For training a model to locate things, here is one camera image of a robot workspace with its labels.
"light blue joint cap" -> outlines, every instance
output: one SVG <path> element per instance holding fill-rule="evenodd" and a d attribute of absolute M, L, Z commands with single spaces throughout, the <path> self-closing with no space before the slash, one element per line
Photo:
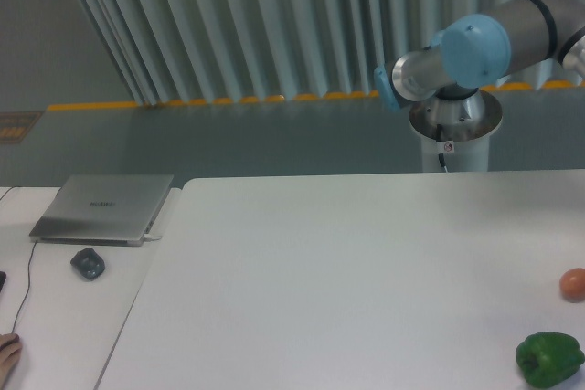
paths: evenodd
<path fill-rule="evenodd" d="M 396 100 L 396 96 L 394 96 L 394 90 L 392 90 L 392 86 L 390 86 L 388 74 L 386 73 L 384 66 L 378 66 L 374 69 L 374 83 L 376 84 L 378 94 L 386 107 L 392 111 L 400 111 L 399 103 Z"/>
<path fill-rule="evenodd" d="M 441 39 L 442 64 L 462 87 L 473 89 L 502 78 L 510 66 L 510 39 L 500 23 L 483 14 L 460 18 Z"/>

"green bell pepper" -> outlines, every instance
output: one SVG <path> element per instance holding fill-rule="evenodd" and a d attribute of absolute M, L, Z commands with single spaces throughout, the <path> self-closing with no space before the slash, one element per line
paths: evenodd
<path fill-rule="evenodd" d="M 585 363 L 585 354 L 570 335 L 539 332 L 518 345 L 516 362 L 530 385 L 550 388 L 573 376 Z"/>

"laptop lid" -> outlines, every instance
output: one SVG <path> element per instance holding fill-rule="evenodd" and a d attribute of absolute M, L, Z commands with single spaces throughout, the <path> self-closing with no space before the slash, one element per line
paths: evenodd
<path fill-rule="evenodd" d="M 72 175 L 30 232 L 45 242 L 141 245 L 172 175 Z"/>

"floor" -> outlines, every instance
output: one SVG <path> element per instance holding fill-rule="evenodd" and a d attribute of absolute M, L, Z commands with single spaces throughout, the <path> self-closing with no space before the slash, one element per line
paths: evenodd
<path fill-rule="evenodd" d="M 585 168 L 585 88 L 501 91 L 490 170 Z M 60 186 L 71 174 L 192 178 L 417 173 L 408 113 L 378 99 L 47 111 L 0 145 L 0 185 Z"/>

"white desk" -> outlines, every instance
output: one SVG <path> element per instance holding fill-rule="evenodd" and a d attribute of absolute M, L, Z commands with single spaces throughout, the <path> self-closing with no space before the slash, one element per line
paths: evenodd
<path fill-rule="evenodd" d="M 17 188 L 0 203 L 0 333 L 8 333 L 27 290 L 28 233 L 53 200 L 56 188 Z M 153 225 L 162 234 L 180 196 L 173 189 Z M 106 263 L 96 280 L 69 264 L 88 246 L 37 244 L 31 291 L 16 326 L 25 345 L 6 390 L 91 390 L 101 376 L 136 292 L 158 247 L 94 247 Z"/>
<path fill-rule="evenodd" d="M 584 171 L 198 180 L 165 238 L 100 390 L 526 389 L 529 334 L 585 343 Z"/>

